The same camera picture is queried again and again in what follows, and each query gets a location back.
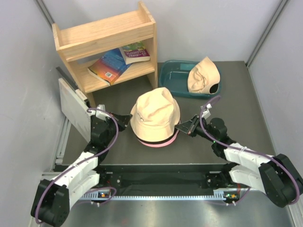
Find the black hat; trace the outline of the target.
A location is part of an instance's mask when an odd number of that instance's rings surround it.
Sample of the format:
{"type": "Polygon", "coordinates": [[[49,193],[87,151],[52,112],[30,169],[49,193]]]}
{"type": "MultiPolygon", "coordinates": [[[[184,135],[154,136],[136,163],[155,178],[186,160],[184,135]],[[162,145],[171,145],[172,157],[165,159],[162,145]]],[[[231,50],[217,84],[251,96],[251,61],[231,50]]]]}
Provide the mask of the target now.
{"type": "Polygon", "coordinates": [[[177,135],[178,135],[178,132],[179,130],[177,129],[174,129],[174,132],[173,132],[173,135],[170,136],[169,138],[165,139],[165,140],[162,140],[162,141],[156,141],[156,142],[150,142],[150,141],[145,141],[145,140],[142,140],[140,138],[137,138],[141,143],[143,144],[149,144],[149,145],[162,145],[162,144],[165,144],[165,143],[168,143],[168,142],[173,142],[177,135]]]}

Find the beige bucket hat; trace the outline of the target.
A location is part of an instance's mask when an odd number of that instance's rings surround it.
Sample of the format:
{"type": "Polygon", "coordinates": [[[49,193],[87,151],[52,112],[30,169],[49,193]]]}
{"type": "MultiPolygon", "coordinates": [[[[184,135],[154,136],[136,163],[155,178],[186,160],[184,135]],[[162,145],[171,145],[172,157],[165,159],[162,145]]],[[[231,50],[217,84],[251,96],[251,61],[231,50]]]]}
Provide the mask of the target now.
{"type": "Polygon", "coordinates": [[[180,122],[179,105],[165,87],[139,96],[131,115],[130,124],[136,137],[152,143],[171,138],[180,122]]]}

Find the beige baseball cap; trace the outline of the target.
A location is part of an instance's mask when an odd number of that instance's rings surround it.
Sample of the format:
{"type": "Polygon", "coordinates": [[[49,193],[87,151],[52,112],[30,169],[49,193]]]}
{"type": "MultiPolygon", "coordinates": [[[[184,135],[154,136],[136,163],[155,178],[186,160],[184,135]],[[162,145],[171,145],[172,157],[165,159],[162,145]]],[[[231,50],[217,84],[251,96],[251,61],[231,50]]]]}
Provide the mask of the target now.
{"type": "Polygon", "coordinates": [[[191,93],[213,95],[218,91],[220,81],[218,68],[205,57],[189,72],[187,88],[191,93]]]}

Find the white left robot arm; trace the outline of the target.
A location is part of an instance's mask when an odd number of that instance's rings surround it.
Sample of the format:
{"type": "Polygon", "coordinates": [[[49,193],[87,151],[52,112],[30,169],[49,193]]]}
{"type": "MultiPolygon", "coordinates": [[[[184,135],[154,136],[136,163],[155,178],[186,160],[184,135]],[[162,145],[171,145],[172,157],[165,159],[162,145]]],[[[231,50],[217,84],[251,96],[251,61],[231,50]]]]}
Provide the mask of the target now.
{"type": "Polygon", "coordinates": [[[37,224],[60,227],[67,219],[71,208],[92,187],[103,187],[107,175],[96,171],[111,147],[124,131],[131,114],[108,113],[99,108],[88,108],[90,141],[80,156],[63,172],[51,180],[40,181],[31,209],[37,224]]]}

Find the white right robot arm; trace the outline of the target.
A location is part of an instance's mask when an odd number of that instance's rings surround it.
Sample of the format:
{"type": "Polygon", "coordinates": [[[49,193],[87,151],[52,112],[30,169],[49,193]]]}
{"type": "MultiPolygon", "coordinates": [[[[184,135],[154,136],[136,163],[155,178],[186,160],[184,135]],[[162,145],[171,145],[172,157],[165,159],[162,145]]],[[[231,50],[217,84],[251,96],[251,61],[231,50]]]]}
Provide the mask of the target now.
{"type": "Polygon", "coordinates": [[[303,179],[286,155],[265,155],[242,146],[228,136],[222,119],[206,122],[205,118],[195,115],[177,124],[175,129],[191,137],[199,135],[208,139],[213,152],[228,161],[219,173],[207,174],[210,188],[243,184],[264,193],[281,208],[296,203],[302,195],[303,179]]]}

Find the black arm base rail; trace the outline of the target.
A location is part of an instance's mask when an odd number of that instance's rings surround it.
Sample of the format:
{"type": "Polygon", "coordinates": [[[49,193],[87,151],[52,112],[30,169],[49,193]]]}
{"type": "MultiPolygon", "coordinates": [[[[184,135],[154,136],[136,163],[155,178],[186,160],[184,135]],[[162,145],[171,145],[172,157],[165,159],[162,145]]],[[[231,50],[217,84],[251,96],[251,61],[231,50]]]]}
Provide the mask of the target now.
{"type": "Polygon", "coordinates": [[[223,164],[98,165],[97,187],[112,186],[117,196],[213,195],[216,189],[237,191],[245,186],[228,182],[223,164]]]}

